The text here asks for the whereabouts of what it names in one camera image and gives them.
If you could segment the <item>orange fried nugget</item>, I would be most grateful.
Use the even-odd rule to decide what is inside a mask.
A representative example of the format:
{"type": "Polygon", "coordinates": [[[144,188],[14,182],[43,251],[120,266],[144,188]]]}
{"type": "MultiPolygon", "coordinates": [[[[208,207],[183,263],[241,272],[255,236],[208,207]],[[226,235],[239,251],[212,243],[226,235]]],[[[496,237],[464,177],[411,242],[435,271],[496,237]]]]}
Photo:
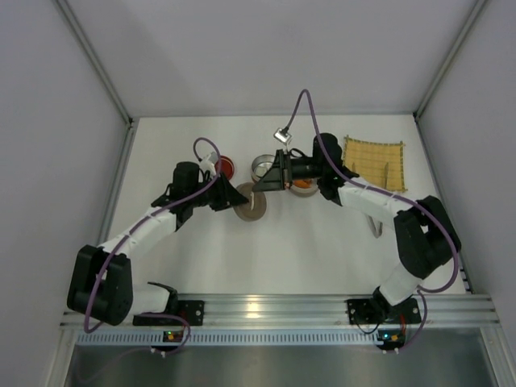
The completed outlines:
{"type": "Polygon", "coordinates": [[[297,180],[294,181],[293,184],[299,189],[310,189],[312,186],[311,180],[297,180]]]}

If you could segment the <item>brown metal lunch tin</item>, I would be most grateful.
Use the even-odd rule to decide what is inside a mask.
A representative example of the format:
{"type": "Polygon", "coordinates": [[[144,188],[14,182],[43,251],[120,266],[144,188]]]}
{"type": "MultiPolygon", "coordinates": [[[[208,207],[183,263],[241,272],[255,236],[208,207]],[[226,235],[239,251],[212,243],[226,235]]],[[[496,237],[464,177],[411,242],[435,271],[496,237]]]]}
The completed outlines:
{"type": "Polygon", "coordinates": [[[317,183],[313,179],[305,179],[305,180],[311,180],[312,181],[312,186],[311,186],[310,189],[299,189],[294,184],[292,184],[290,186],[289,191],[293,195],[298,196],[300,198],[308,198],[308,197],[311,197],[311,196],[315,195],[318,192],[317,183]]]}

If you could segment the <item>brown round lid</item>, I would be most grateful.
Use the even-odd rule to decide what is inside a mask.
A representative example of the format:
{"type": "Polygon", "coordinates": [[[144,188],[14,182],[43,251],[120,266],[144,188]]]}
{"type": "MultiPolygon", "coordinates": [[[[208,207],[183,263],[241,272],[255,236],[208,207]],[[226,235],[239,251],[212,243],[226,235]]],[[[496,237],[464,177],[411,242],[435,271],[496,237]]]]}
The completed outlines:
{"type": "Polygon", "coordinates": [[[254,192],[253,186],[253,183],[247,182],[236,187],[237,191],[248,200],[247,203],[234,208],[236,215],[245,222],[255,222],[261,219],[267,210],[265,193],[254,192]]]}

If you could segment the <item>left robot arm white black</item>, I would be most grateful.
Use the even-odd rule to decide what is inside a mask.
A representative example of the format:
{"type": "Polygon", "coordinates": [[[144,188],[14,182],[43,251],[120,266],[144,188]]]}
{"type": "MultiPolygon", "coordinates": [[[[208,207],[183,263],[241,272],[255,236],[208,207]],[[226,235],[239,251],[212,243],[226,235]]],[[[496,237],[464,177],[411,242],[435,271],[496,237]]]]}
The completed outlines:
{"type": "Polygon", "coordinates": [[[129,316],[138,323],[152,316],[170,320],[180,312],[177,291],[154,281],[134,284],[134,262],[178,231],[194,209],[221,211],[248,202],[222,173],[190,161],[178,163],[172,182],[140,220],[98,246],[86,244],[79,250],[67,307],[111,326],[129,316]]]}

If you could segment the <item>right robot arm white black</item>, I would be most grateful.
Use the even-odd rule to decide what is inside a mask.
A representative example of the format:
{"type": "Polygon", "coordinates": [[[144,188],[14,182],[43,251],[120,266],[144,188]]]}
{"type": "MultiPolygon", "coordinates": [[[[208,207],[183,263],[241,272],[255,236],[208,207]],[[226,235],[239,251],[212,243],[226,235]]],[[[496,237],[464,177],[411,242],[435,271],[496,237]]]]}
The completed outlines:
{"type": "Polygon", "coordinates": [[[311,156],[279,149],[252,190],[280,191],[289,189],[295,181],[313,180],[326,200],[390,227],[396,237],[399,263],[371,299],[372,309],[385,321],[437,268],[458,261],[461,242],[438,198],[428,196],[415,201],[390,193],[348,169],[342,155],[337,138],[330,133],[314,137],[311,156]]]}

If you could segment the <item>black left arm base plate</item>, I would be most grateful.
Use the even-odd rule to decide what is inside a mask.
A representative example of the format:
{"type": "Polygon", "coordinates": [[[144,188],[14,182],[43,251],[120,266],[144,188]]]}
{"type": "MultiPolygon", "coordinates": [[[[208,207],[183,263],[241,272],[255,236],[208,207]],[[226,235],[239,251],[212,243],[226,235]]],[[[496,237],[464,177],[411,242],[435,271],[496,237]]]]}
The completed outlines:
{"type": "Polygon", "coordinates": [[[164,312],[149,312],[150,317],[141,314],[133,317],[132,323],[137,327],[175,327],[181,321],[172,318],[158,317],[158,314],[167,314],[184,319],[192,327],[203,325],[205,302],[202,300],[176,300],[166,307],[164,312]]]}

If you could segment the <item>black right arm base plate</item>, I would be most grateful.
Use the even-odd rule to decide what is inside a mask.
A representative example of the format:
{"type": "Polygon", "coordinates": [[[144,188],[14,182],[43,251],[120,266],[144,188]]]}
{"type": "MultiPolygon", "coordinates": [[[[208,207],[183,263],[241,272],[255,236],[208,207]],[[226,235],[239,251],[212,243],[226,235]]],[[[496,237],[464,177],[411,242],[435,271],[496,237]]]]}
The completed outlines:
{"type": "Polygon", "coordinates": [[[352,325],[417,324],[422,321],[418,303],[414,298],[391,306],[373,298],[351,298],[346,301],[348,320],[352,325]]]}

